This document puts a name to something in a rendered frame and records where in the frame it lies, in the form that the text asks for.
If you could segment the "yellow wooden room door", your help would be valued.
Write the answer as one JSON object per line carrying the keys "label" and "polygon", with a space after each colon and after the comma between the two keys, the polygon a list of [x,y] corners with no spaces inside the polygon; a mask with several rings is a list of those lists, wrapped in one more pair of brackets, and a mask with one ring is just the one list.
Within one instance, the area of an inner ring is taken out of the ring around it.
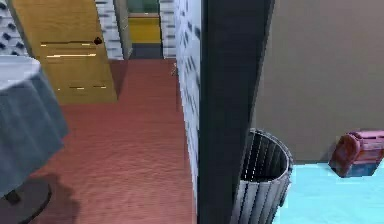
{"label": "yellow wooden room door", "polygon": [[[117,100],[95,0],[7,0],[62,104]],[[94,39],[100,37],[100,45]]]}

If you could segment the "grey slatted waste bin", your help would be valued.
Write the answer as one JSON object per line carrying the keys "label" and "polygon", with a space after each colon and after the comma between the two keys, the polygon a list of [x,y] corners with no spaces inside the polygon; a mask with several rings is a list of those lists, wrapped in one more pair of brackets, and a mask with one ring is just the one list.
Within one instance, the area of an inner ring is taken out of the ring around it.
{"label": "grey slatted waste bin", "polygon": [[272,224],[285,202],[293,165],[277,137],[251,128],[230,224]]}

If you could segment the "yellow cupboard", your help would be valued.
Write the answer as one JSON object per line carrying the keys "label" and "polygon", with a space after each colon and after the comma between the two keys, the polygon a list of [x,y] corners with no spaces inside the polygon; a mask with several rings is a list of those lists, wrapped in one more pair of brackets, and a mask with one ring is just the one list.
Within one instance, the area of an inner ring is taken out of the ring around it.
{"label": "yellow cupboard", "polygon": [[133,13],[128,17],[133,43],[160,43],[161,28],[158,14]]}

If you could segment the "round table with grey cloth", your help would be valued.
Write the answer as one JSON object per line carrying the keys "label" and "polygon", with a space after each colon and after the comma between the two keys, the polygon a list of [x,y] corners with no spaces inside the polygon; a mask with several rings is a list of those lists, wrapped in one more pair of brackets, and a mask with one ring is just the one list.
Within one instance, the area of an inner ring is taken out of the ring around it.
{"label": "round table with grey cloth", "polygon": [[0,224],[28,224],[51,199],[33,178],[63,147],[68,129],[40,62],[0,55]]}

